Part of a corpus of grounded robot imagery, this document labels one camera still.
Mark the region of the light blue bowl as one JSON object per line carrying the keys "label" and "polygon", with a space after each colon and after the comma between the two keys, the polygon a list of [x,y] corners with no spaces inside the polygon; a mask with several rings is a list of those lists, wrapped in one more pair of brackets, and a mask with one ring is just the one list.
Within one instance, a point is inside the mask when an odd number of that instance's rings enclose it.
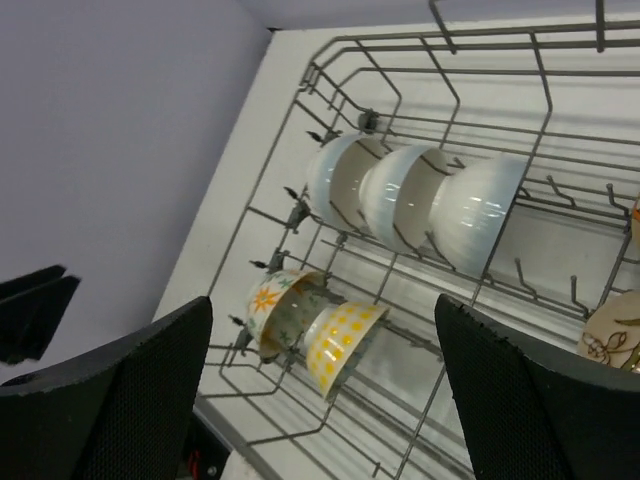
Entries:
{"label": "light blue bowl", "polygon": [[399,253],[420,247],[434,199],[448,175],[446,155],[426,145],[397,149],[377,162],[359,189],[360,210],[373,236]]}
{"label": "light blue bowl", "polygon": [[482,275],[525,169],[524,161],[503,156],[445,177],[429,214],[429,232],[456,271]]}

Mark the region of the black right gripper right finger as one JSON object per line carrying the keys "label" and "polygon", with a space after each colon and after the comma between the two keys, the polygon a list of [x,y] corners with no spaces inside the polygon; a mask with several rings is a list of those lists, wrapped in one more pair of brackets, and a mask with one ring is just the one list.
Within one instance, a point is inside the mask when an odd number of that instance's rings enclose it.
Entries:
{"label": "black right gripper right finger", "polygon": [[636,479],[639,377],[442,294],[437,336],[478,479]]}

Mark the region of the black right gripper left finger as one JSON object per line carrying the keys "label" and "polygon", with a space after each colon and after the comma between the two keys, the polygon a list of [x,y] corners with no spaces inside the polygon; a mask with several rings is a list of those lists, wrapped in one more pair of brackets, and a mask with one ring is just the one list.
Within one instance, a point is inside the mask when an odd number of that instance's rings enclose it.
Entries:
{"label": "black right gripper left finger", "polygon": [[1,386],[4,479],[173,479],[213,325],[197,297]]}

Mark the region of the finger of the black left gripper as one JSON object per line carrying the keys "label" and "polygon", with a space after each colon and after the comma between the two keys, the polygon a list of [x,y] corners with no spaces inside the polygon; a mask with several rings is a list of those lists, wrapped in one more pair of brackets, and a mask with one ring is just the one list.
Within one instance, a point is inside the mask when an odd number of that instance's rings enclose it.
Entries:
{"label": "finger of the black left gripper", "polygon": [[1,282],[1,362],[39,361],[81,279],[52,265]]}

